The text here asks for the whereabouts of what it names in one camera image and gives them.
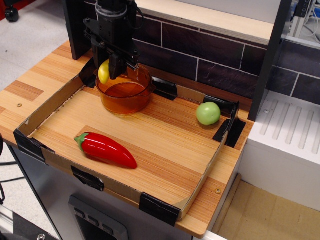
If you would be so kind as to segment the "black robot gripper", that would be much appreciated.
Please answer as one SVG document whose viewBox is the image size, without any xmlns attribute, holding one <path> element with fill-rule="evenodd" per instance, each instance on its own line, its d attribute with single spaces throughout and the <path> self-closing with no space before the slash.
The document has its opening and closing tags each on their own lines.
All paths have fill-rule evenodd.
<svg viewBox="0 0 320 240">
<path fill-rule="evenodd" d="M 98 0 L 95 3 L 97 19 L 86 18 L 84 35 L 91 41 L 97 69 L 109 59 L 109 77 L 115 80 L 127 71 L 127 65 L 136 66 L 140 51 L 133 41 L 140 9 L 134 0 Z"/>
</svg>

